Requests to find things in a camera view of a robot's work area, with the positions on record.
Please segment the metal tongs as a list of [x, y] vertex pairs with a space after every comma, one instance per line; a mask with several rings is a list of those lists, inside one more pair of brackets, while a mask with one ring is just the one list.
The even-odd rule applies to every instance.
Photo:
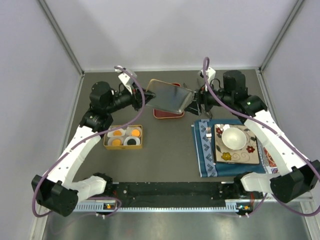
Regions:
[[[201, 85], [199, 78], [196, 80], [196, 82], [197, 82], [197, 85], [198, 85], [198, 90], [201, 90], [203, 88], [203, 86]], [[208, 117], [209, 119], [213, 118], [213, 114], [211, 113], [211, 111], [204, 111], [204, 107], [203, 106], [201, 106], [201, 115], [202, 114], [205, 114], [205, 116]]]

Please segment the silver tin lid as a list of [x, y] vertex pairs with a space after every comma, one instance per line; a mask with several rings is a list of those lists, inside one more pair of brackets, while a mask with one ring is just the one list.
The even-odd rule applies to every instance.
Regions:
[[155, 94], [146, 105], [173, 114], [182, 113], [194, 100], [194, 91], [157, 79], [151, 79], [147, 91]]

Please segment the orange cookie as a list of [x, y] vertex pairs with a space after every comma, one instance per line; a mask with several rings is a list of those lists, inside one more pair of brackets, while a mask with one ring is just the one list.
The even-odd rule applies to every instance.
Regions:
[[112, 146], [121, 146], [122, 145], [122, 140], [119, 138], [113, 139], [111, 142]]
[[132, 131], [131, 131], [131, 135], [133, 136], [133, 137], [140, 137], [140, 135], [141, 135], [141, 132], [138, 130], [138, 129], [133, 129]]
[[113, 136], [122, 136], [122, 135], [123, 135], [123, 133], [120, 130], [115, 130], [113, 132]]

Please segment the orange cookie top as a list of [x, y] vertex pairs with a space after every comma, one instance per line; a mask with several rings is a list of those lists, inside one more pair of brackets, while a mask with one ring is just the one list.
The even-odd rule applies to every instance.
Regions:
[[122, 135], [123, 135], [123, 133], [120, 130], [115, 130], [113, 132], [113, 136], [122, 136]]

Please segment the black sandwich cookie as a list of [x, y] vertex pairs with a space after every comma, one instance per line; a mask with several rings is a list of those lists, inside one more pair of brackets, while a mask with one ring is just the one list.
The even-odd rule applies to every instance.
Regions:
[[129, 139], [128, 141], [127, 141], [127, 145], [128, 146], [136, 146], [137, 145], [137, 141], [135, 140], [135, 139]]

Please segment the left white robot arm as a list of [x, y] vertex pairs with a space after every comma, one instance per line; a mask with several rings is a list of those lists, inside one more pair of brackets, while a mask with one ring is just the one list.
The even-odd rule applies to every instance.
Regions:
[[100, 195], [109, 198], [114, 191], [112, 178], [95, 173], [89, 178], [74, 181], [75, 175], [89, 152], [110, 131], [112, 113], [133, 107], [140, 114], [146, 104], [155, 98], [155, 93], [132, 82], [118, 91], [108, 82], [99, 81], [91, 87], [89, 109], [83, 115], [76, 132], [59, 159], [43, 175], [35, 175], [31, 181], [33, 189], [32, 213], [37, 218], [45, 217], [36, 211], [36, 205], [63, 217], [70, 215], [76, 205]]

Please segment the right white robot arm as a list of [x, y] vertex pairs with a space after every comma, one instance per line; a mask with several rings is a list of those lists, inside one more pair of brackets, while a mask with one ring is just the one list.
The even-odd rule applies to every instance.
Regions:
[[315, 187], [320, 162], [310, 161], [292, 145], [267, 105], [248, 93], [241, 71], [226, 71], [218, 88], [213, 86], [216, 72], [212, 68], [198, 75], [201, 84], [187, 110], [200, 114], [217, 106], [237, 116], [194, 123], [192, 135], [201, 177], [233, 177], [237, 197], [262, 192], [282, 204]]

